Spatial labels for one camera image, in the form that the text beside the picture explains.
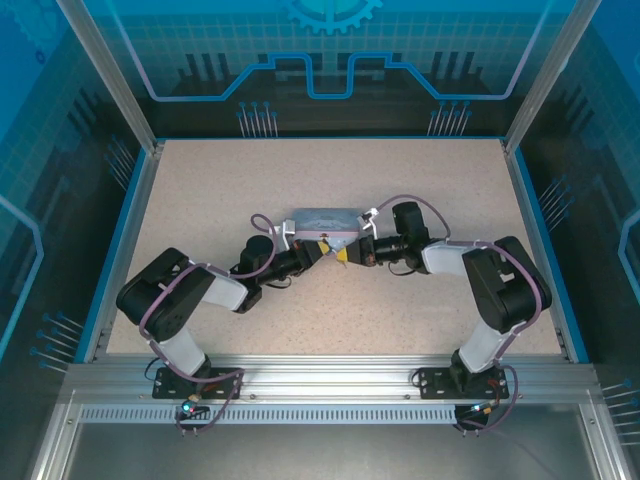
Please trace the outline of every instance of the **circuit pattern graphic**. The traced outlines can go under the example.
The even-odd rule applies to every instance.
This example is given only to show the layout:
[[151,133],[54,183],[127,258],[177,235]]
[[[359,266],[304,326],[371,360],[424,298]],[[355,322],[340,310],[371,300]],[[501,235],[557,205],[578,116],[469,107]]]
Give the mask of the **circuit pattern graphic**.
[[54,0],[0,0],[0,12],[10,14],[37,48],[45,48],[60,28]]
[[360,28],[362,20],[372,19],[373,10],[379,7],[382,0],[284,0],[289,20],[298,21],[302,28],[310,27],[315,34],[324,31],[327,35]]

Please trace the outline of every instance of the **blue frame border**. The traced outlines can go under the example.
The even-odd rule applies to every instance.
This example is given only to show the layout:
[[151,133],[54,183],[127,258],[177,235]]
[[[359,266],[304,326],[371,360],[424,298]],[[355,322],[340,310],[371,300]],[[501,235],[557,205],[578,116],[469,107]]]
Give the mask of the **blue frame border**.
[[547,226],[544,223],[544,217],[542,216],[542,210],[540,209],[540,204],[538,203],[538,197],[536,196],[535,190],[533,189],[533,182],[531,181],[531,176],[529,175],[529,170],[527,169],[527,165],[524,161],[524,156],[522,155],[520,147],[516,149],[515,157],[518,163],[518,168],[522,174],[522,181],[527,192],[529,203],[531,204],[531,210],[533,211],[533,217],[536,222],[536,227],[540,232],[542,247],[544,248],[544,253],[547,256],[549,266],[551,267],[551,275],[553,276],[556,288],[558,289],[558,296],[560,298],[557,298],[556,300],[560,301],[560,303],[562,304],[562,310],[564,311],[564,315],[567,321],[567,328],[569,329],[569,335],[571,336],[571,342],[573,343],[573,348],[576,352],[577,360],[580,363],[589,363],[589,355],[587,354],[587,349],[585,348],[584,341],[582,340],[580,327],[578,327],[578,320],[576,319],[575,312],[573,311],[573,306],[571,305],[571,300],[569,299],[569,292],[567,291],[567,286],[565,285],[564,279],[562,278],[560,265],[558,264],[558,259],[551,243],[549,231],[547,230]]
[[136,161],[136,166],[133,170],[131,181],[129,182],[129,188],[127,189],[127,193],[124,197],[122,208],[120,209],[118,222],[116,223],[115,231],[113,232],[113,236],[111,237],[111,243],[109,244],[107,257],[104,260],[104,265],[102,266],[102,271],[100,272],[100,278],[98,279],[96,292],[94,293],[93,300],[91,301],[91,307],[89,308],[87,321],[85,322],[84,329],[82,330],[82,336],[80,337],[78,349],[76,350],[76,355],[73,359],[74,363],[83,363],[83,359],[87,351],[89,350],[89,346],[91,344],[91,336],[98,321],[98,312],[100,310],[100,305],[102,304],[102,299],[104,298],[104,294],[107,289],[109,275],[111,274],[111,270],[113,269],[113,263],[115,261],[116,253],[118,252],[120,241],[122,240],[124,226],[126,225],[127,219],[129,218],[129,215],[131,213],[131,205],[133,204],[133,197],[135,196],[136,190],[138,189],[138,185],[140,183],[142,168],[144,167],[146,162],[147,154],[144,149],[140,149],[140,153],[138,154],[138,159]]

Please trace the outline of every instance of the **vented metal strip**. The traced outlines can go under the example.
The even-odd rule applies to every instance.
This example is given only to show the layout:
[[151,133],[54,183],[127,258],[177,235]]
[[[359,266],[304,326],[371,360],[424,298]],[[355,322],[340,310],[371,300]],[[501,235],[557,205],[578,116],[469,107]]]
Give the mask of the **vented metal strip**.
[[[88,405],[81,423],[174,423],[175,405]],[[215,415],[219,405],[194,420],[200,423]],[[449,405],[232,405],[220,419],[221,424],[453,424],[454,407]]]

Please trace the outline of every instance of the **yellow object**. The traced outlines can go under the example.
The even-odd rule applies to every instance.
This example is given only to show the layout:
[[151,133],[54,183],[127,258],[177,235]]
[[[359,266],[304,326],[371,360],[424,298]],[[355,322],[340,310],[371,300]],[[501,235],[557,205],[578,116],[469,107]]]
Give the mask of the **yellow object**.
[[341,263],[347,263],[349,259],[347,258],[347,249],[343,248],[338,253],[336,253],[336,260]]
[[323,255],[326,255],[327,253],[329,253],[329,250],[331,250],[329,248],[329,245],[327,245],[324,242],[318,242],[318,245],[320,245],[320,251],[322,252]]

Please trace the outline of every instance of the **speckled tabletop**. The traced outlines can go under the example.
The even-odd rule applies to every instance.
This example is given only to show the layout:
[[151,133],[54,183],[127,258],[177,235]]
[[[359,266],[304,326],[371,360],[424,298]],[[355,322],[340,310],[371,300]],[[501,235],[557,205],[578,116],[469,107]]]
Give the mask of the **speckled tabletop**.
[[[454,239],[515,235],[529,247],[498,140],[171,140],[129,278],[170,246],[231,267],[256,234],[255,212],[277,224],[295,208],[364,211],[400,193],[431,201]],[[432,235],[442,235],[437,218],[424,216]],[[379,218],[381,234],[393,233],[390,209]],[[466,278],[400,278],[386,267],[345,267],[327,257],[289,289],[264,291],[245,315],[200,303],[188,327],[209,353],[435,354],[460,347],[478,318]],[[149,352],[120,312],[107,350]],[[547,312],[510,350],[559,351]]]

